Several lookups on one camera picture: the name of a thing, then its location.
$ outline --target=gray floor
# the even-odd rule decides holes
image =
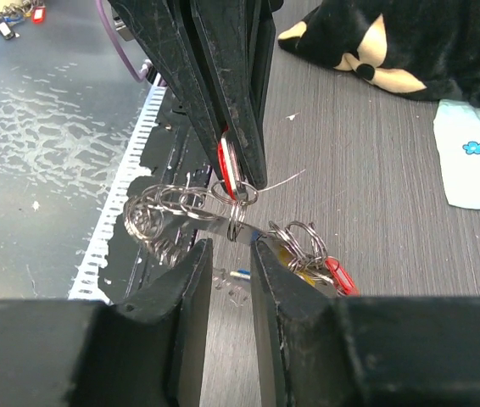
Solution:
[[[0,298],[70,290],[148,94],[93,1],[46,3],[43,25],[0,38]]]
[[[317,3],[286,2],[278,32]],[[480,295],[480,211],[446,202],[435,111],[276,50],[265,114],[270,184],[305,173],[262,193],[248,220],[313,220],[365,295]],[[248,250],[227,244],[216,243],[215,264],[247,266]],[[207,358],[201,405],[260,405],[249,304],[214,292]]]
[[[278,31],[316,4],[287,2]],[[145,94],[112,53],[91,1],[47,5],[45,25],[20,27],[16,43],[0,39],[0,297],[66,294]],[[33,103],[49,115],[36,120]],[[313,220],[365,295],[480,295],[480,211],[446,203],[434,112],[276,50],[270,179],[304,173],[262,193],[248,220]],[[64,142],[67,121],[73,136]],[[215,252],[216,266],[248,266],[246,248],[219,239]],[[250,305],[238,308],[223,292],[212,298],[201,405],[260,405]]]

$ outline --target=wire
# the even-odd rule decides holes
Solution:
[[[146,75],[149,72],[149,68],[151,66],[151,63],[149,61],[144,62],[142,65],[142,69],[140,72],[137,72],[132,66],[131,61],[129,61],[129,58],[125,54],[125,51],[120,45],[120,42],[118,41],[117,37],[115,36],[114,29],[112,29],[112,26],[110,25],[108,21],[108,17],[106,16],[106,13],[104,12],[104,6],[103,6],[103,0],[95,0],[95,3],[97,4],[97,11],[98,11],[98,16],[101,19],[101,22],[103,23],[104,29],[106,30],[106,33],[108,34],[108,37],[112,44],[114,45],[115,51],[120,55],[121,60],[123,61],[123,64],[127,67],[129,70],[129,73],[131,74],[132,78],[137,81],[137,82],[143,82],[146,80]]]
[[[287,178],[286,180],[283,180],[281,182],[278,182],[277,184],[274,184],[272,185],[271,187],[267,187],[267,188],[264,188],[264,189],[260,189],[259,192],[265,192],[265,191],[270,191],[271,189],[274,189],[275,187],[279,187],[280,185],[283,185],[285,184],[286,182],[289,182],[291,180],[294,180],[297,176],[301,175],[303,172],[305,172],[306,169],[300,171],[299,173],[295,174],[294,176],[290,176],[289,178]]]

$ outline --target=clear plastic piece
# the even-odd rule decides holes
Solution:
[[[248,271],[214,269],[212,280],[214,288],[216,290],[226,291],[231,302],[237,307],[244,306],[251,298],[251,286]]]

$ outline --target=blue flower print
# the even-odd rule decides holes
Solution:
[[[462,146],[464,150],[466,151],[466,154],[472,155],[472,154],[480,154],[480,142],[469,142],[468,144],[465,144]]]

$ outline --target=light blue cloth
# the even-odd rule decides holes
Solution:
[[[480,209],[480,109],[468,103],[441,101],[434,136],[449,204]]]

